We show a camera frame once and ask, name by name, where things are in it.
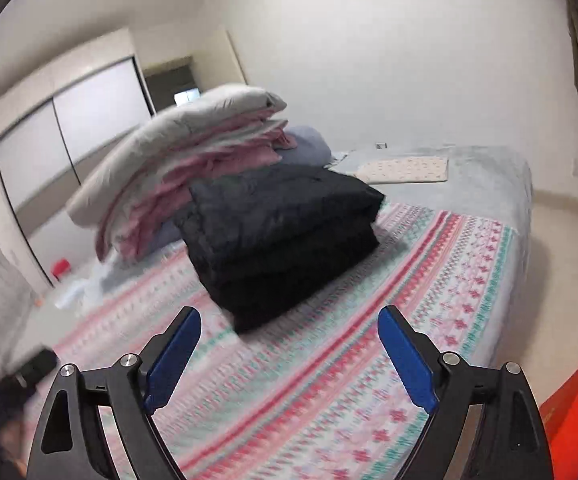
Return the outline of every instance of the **floor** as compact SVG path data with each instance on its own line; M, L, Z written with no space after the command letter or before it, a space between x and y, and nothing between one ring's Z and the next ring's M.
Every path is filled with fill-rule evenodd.
M31 311L24 332L12 350L11 357L14 362L28 358L38 346L53 348L77 326L81 320L77 308L59 309L55 305L60 303L59 298L64 298L64 290L79 279L87 278L90 273L91 265L83 266L69 276L66 283L46 293L42 299L42 305Z
M497 367L520 364L540 405L578 368L578 212L534 202L527 281L509 312ZM458 480L479 420L474 407L445 480Z

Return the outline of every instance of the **sliding wardrobe door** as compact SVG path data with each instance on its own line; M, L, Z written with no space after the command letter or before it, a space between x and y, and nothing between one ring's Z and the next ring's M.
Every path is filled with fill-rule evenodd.
M87 77L53 100L76 171L81 161L151 117L133 59Z
M64 204L80 185L49 101L0 140L0 174L22 234L50 281L61 259L95 257L94 231L75 225Z
M71 162L50 101L0 140L0 173L14 211L67 171Z

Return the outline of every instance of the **blue gripper pad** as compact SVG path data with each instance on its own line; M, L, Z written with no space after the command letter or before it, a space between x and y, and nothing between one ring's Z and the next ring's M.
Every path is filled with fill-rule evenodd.
M193 309L169 341L160 359L152 366L147 375L149 393L144 399L144 409L148 415L153 415L169 402L200 339L201 329L200 313Z
M431 414L438 404L431 370L387 307L378 314L378 336L411 402Z

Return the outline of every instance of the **window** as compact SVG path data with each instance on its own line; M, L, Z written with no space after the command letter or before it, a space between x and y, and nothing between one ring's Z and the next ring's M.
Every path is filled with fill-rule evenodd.
M200 91L197 88L192 88L191 90L185 90L184 92L178 92L173 96L176 101L176 105L181 105L182 103L189 103L195 101L200 97Z

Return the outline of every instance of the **bed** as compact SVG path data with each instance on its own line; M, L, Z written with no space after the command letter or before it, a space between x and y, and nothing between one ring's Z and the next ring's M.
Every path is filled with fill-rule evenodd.
M187 478L393 479L427 416L380 344L378 311L396 304L441 351L487 365L528 256L531 179L511 150L368 148L332 169L350 173L369 160L419 154L448 156L448 181L377 186L387 197L377 250L261 330L233 333L178 243L139 266L111 258L97 267L85 316L57 324L44 342L63 363L109 366L140 351L182 306L195 306L200 342L154 416ZM38 396L29 407L29 432L41 406ZM133 478L111 413L102 419L120 477Z

